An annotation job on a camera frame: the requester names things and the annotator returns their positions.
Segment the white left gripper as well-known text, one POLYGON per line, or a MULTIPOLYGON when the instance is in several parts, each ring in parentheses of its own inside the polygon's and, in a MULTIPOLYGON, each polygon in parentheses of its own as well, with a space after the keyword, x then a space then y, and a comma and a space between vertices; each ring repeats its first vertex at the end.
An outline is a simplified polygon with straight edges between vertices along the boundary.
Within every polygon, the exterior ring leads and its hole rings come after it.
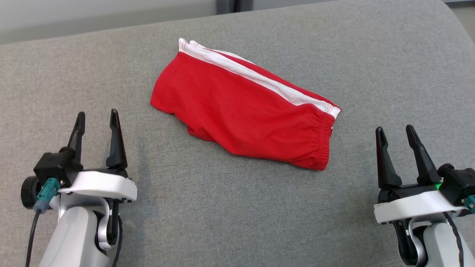
MULTIPOLYGON (((110 123, 111 142, 106 166, 109 169, 126 169, 128 167, 124 140, 118 111, 111 110, 110 123)), ((85 112, 79 112, 67 147, 74 150, 74 158, 81 162, 82 137, 85 133, 85 112)), ((81 195, 103 197, 109 199, 137 200, 137 186, 134 181, 117 174, 106 174, 100 171, 80 171, 71 186, 61 188, 59 193, 78 193, 81 195)))

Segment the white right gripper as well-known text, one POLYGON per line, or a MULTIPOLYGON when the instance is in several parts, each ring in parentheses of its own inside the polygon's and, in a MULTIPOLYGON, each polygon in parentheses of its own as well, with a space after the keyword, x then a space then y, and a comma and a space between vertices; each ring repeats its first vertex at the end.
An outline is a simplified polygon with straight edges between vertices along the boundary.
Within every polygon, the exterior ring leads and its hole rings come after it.
POLYGON ((378 203, 374 205, 377 223, 463 210, 463 205, 451 204, 438 190, 441 177, 412 125, 406 126, 406 134, 409 146, 414 152, 418 170, 417 183, 420 185, 402 186, 402 180, 396 174, 387 151, 388 143, 384 130, 381 126, 376 128, 378 187, 381 189, 378 203))

